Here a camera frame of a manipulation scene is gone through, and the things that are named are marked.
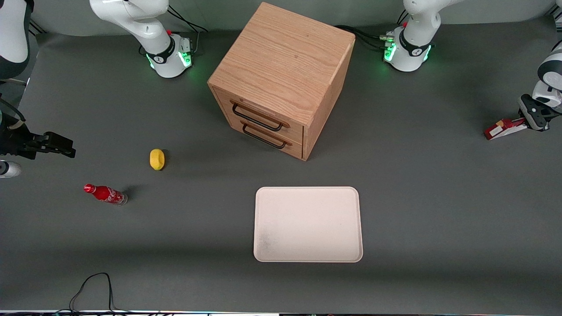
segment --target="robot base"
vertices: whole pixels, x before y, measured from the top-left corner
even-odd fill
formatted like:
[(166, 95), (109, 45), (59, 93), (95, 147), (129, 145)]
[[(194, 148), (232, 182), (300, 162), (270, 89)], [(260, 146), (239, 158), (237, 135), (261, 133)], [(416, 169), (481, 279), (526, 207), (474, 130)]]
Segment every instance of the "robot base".
[(156, 61), (151, 60), (147, 55), (147, 58), (150, 61), (150, 67), (152, 67), (158, 75), (164, 78), (177, 77), (192, 65), (191, 43), (189, 39), (183, 38), (177, 34), (172, 34), (170, 37), (175, 42), (175, 51), (170, 57), (168, 57), (164, 64), (158, 64)]
[[(398, 38), (403, 30), (404, 28), (399, 26), (395, 30), (387, 32), (387, 35), (392, 35), (395, 38)], [(423, 62), (429, 57), (430, 50), (431, 46), (429, 46), (425, 52), (420, 49), (419, 55), (412, 57), (408, 53), (408, 50), (402, 46), (399, 40), (397, 40), (387, 47), (387, 50), (384, 52), (383, 61), (391, 64), (396, 70), (409, 73), (421, 67)]]

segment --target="green led light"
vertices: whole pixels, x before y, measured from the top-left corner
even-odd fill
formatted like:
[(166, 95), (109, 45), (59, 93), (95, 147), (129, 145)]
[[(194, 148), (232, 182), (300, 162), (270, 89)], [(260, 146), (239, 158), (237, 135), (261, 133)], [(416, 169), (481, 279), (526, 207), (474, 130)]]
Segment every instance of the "green led light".
[(429, 48), (427, 49), (427, 52), (425, 53), (425, 57), (423, 57), (423, 61), (426, 61), (427, 58), (429, 57), (429, 51), (431, 50), (431, 45), (429, 45)]
[(182, 63), (186, 68), (191, 66), (191, 54), (178, 52), (178, 56), (182, 60)]
[(390, 47), (387, 48), (387, 52), (384, 54), (384, 59), (386, 61), (391, 61), (394, 57), (394, 53), (396, 52), (396, 44), (392, 43)]
[(148, 54), (146, 54), (146, 58), (148, 59), (148, 62), (150, 63), (150, 68), (154, 69), (154, 65), (152, 64), (152, 60), (150, 60), (150, 57), (148, 56)]

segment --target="bottle cap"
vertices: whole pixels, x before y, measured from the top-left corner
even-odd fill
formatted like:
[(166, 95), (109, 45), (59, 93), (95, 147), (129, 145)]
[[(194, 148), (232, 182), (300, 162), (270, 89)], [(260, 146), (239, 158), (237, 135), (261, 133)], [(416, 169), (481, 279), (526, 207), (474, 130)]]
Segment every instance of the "bottle cap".
[(86, 184), (84, 186), (84, 192), (86, 193), (94, 193), (96, 191), (96, 186), (92, 185), (92, 184)]

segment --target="yellow lemon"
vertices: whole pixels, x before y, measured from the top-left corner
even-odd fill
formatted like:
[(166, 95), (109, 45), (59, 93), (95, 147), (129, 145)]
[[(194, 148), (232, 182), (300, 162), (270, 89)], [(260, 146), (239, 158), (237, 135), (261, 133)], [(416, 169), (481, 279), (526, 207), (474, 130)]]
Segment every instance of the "yellow lemon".
[(150, 152), (150, 166), (154, 170), (161, 170), (164, 168), (164, 152), (159, 149), (153, 149)]

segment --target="drawer handle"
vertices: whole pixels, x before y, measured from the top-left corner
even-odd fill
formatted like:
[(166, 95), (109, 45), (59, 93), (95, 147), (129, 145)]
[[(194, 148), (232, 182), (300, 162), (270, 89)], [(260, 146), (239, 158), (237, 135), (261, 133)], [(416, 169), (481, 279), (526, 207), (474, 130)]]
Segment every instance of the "drawer handle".
[(271, 146), (271, 147), (274, 147), (274, 148), (277, 148), (277, 149), (283, 149), (283, 148), (285, 148), (285, 145), (287, 144), (287, 142), (283, 142), (282, 145), (273, 144), (272, 142), (267, 141), (267, 140), (265, 140), (265, 139), (259, 137), (258, 135), (255, 135), (255, 134), (252, 134), (252, 133), (248, 132), (248, 131), (246, 130), (246, 127), (248, 127), (247, 124), (244, 124), (244, 126), (242, 127), (242, 131), (244, 132), (244, 134), (246, 134), (246, 135), (248, 135), (248, 136), (250, 136), (250, 137), (252, 137), (252, 138), (257, 139), (258, 141), (264, 142), (264, 143), (268, 144), (268, 145)]
[(255, 123), (255, 124), (257, 124), (257, 125), (259, 125), (259, 126), (261, 126), (261, 127), (263, 127), (263, 128), (266, 128), (266, 129), (268, 129), (268, 130), (270, 130), (270, 131), (272, 131), (272, 132), (278, 132), (278, 131), (281, 130), (281, 127), (283, 127), (283, 123), (279, 123), (279, 126), (278, 126), (278, 127), (271, 127), (271, 126), (269, 126), (269, 125), (267, 125), (267, 124), (264, 124), (264, 123), (262, 123), (262, 122), (260, 122), (260, 121), (258, 121), (258, 120), (255, 120), (255, 119), (253, 119), (253, 118), (251, 118), (251, 117), (249, 117), (249, 116), (247, 116), (247, 115), (245, 115), (245, 114), (242, 114), (242, 113), (236, 111), (236, 108), (237, 108), (237, 107), (238, 107), (238, 104), (237, 104), (237, 103), (234, 103), (234, 105), (232, 106), (232, 111), (234, 112), (234, 114), (240, 116), (241, 118), (247, 119), (248, 121), (250, 121), (250, 122), (252, 122), (252, 123)]

